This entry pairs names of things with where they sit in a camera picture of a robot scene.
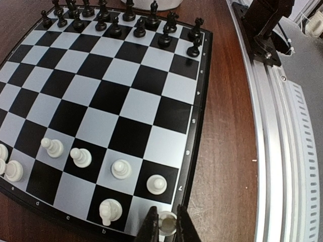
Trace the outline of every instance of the chessboard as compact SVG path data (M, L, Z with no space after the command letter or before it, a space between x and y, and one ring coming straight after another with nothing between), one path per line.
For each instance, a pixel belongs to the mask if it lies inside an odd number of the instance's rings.
M212 33L201 30L200 55L191 57L193 26L178 22L170 45L161 47L166 19L138 38L138 20L147 16L124 21L124 11L109 9L106 30L97 31L99 8L93 8L93 16L80 15L81 30L73 27L66 6L67 24L58 27L52 9L51 24L39 20L0 66L0 143L9 151L6 163L15 160L23 168L19 181L3 174L0 190L63 226L132 241L151 206L176 213L178 204L188 204ZM115 17L121 34L111 36ZM40 145L44 137L61 141L60 157L48 155ZM75 147L92 155L88 167L73 162ZM119 159L131 165L127 179L111 173ZM161 195L146 187L155 174L167 181ZM117 200L123 209L110 226L99 214L105 199Z

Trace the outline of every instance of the black chess piece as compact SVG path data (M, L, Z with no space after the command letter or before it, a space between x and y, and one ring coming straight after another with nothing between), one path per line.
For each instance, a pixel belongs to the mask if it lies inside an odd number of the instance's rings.
M134 6L133 0L126 1L126 11L122 15L122 18L126 22L134 21L136 14L133 12L132 7Z
M45 10L41 11L41 15L42 15L42 25L45 28L49 28L52 25L51 19L47 16Z
M89 18L94 15L94 8L90 7L90 2L89 0L83 0L84 3L84 10L82 12L82 16L84 18Z
M57 22L57 26L58 26L59 28L63 28L63 27L65 27L65 26L67 25L67 20L66 20L66 19L64 19L64 17L63 17L63 13L64 13L64 10L63 10L63 9L60 9L60 10L58 10L58 12L57 12L57 16L58 16L58 18L59 18L59 20L58 20L58 22Z
M103 31L106 29L106 23L104 22L103 16L100 13L97 16L97 24L95 25L95 29L97 31Z
M188 32L188 37L191 40L201 37L201 26L203 25L204 20L202 18L195 19L195 26Z
M84 22L80 19L80 13L79 12L76 12L75 19L74 19L72 25L73 25L73 28L75 30L80 30L80 29L83 29L85 27Z
M161 46L161 47L168 47L170 46L171 44L171 37L169 36L169 33L170 33L170 27L168 25L165 25L164 26L164 29L163 29L163 35L161 35L159 38L158 38L158 44Z
M193 41L193 46L187 49L187 55L190 57L198 57L200 55L200 51L198 50L199 46L201 46L202 41L200 38L196 38Z
M150 5L150 15L145 22L146 26L155 27L158 24L157 9L157 1L153 0L152 4Z
M146 35L146 30L144 28L144 21L142 18L137 21L137 28L133 31L133 35L137 38L142 38Z
M176 30L177 30L177 22L176 22L176 19L178 19L180 16L177 15L176 13L170 11L168 14L167 14L167 22L166 22L166 25L169 26L170 28L170 33L175 33Z
M109 31L109 34L111 36L119 36L121 35L121 28L119 27L119 18L118 16L114 17L112 20L112 26L111 29Z
M111 16L109 11L106 8L106 0L99 0L99 6L100 6L100 12L97 15L102 14L103 20L105 22L110 21Z

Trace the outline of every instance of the wooden table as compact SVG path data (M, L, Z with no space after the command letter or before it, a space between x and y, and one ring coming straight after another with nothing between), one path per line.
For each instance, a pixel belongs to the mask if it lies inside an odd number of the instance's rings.
M125 8L120 0L109 7ZM50 0L1 0L0 62L52 7ZM203 242L253 241L257 163L250 93L237 34L222 0L184 0L180 20L214 33L203 133L189 214ZM0 194L0 239L9 242L93 241L55 225Z

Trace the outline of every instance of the white pawn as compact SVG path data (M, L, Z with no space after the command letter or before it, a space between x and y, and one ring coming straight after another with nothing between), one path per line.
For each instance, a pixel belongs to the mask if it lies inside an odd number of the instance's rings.
M122 206L114 199L106 199L100 204L99 212L103 225L110 226L111 222L121 217Z
M18 182L22 178L22 165L16 160L11 160L8 164L3 159L0 159L0 175L6 175L6 178L11 182Z
M86 149L73 148L70 152L76 166L80 168L88 167L91 164L91 153Z
M147 189L154 195L160 195L166 191L167 181L161 175L152 175L147 180Z
M48 155L52 158L60 157L64 151L63 144L59 140L43 138L40 143L41 146L47 150Z
M126 179L131 175L132 168L128 161L120 159L112 164L111 172L117 179Z

